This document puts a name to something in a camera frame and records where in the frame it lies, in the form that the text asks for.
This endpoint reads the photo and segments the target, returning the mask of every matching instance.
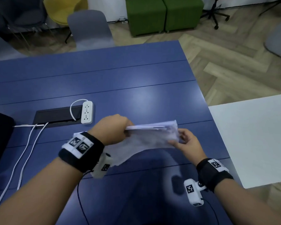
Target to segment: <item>wooden floor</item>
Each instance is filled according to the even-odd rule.
[[[263,46],[269,32],[281,22],[281,5],[258,14],[264,6],[226,9],[228,22],[217,17],[219,29],[211,20],[201,19],[195,30],[176,31],[133,38],[128,24],[110,24],[117,46],[179,40],[209,106],[281,94],[281,58]],[[30,51],[15,38],[10,43],[27,55],[75,51],[69,29],[26,34]],[[281,183],[257,187],[250,191],[281,213]]]

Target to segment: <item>green ottoman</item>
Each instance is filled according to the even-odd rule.
[[[131,35],[163,31],[167,9],[162,0],[126,0],[126,8]]]
[[[165,30],[195,28],[200,20],[202,0],[163,0],[167,7]]]

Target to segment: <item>blue table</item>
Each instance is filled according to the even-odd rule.
[[[238,175],[178,41],[122,46],[0,61],[0,113],[17,125],[32,124],[35,112],[69,106],[77,99],[94,103],[91,125],[45,129],[23,174],[27,183],[51,162],[74,132],[90,129],[102,117],[119,113],[135,124],[176,120],[200,140],[207,156]],[[0,160],[0,194],[27,143],[30,128],[15,128]],[[20,170],[39,130],[18,164],[3,200],[15,192]],[[195,166],[179,150],[151,149],[112,167],[100,180],[86,175],[80,194],[93,224],[214,224],[208,204],[192,207],[183,181],[197,180]],[[231,224],[213,193],[203,193],[220,224]],[[58,224],[85,224],[74,191]]]

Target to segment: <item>power strip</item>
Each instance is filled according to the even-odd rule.
[[[81,123],[91,124],[93,122],[93,102],[85,101],[82,104]]]

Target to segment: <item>hand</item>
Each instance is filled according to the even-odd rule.
[[[119,114],[102,118],[88,133],[105,146],[123,141],[126,138],[125,129],[133,123]]]
[[[180,149],[185,157],[197,166],[199,162],[207,158],[200,142],[188,129],[178,129],[178,131],[180,133],[180,138],[184,140],[185,144],[181,144],[175,140],[170,140],[169,144]]]

